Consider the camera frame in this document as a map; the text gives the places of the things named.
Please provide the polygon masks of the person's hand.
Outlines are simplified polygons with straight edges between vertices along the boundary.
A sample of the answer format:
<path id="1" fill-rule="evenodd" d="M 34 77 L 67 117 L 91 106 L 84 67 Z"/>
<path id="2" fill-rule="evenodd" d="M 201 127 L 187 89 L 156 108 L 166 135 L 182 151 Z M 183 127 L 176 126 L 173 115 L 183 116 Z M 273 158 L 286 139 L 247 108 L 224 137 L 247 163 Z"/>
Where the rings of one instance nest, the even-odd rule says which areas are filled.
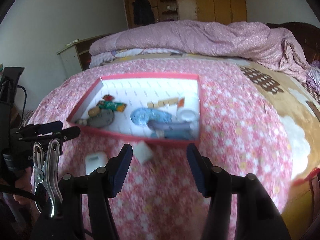
<path id="1" fill-rule="evenodd" d="M 31 185 L 31 167 L 28 167 L 25 169 L 25 172 L 22 174 L 20 179 L 18 179 L 15 183 L 15 187 L 18 189 L 22 189 L 27 192 L 32 191 L 32 185 Z M 13 198 L 15 201 L 17 201 L 21 205 L 27 205 L 30 202 L 30 199 L 24 198 L 22 196 L 13 195 Z"/>

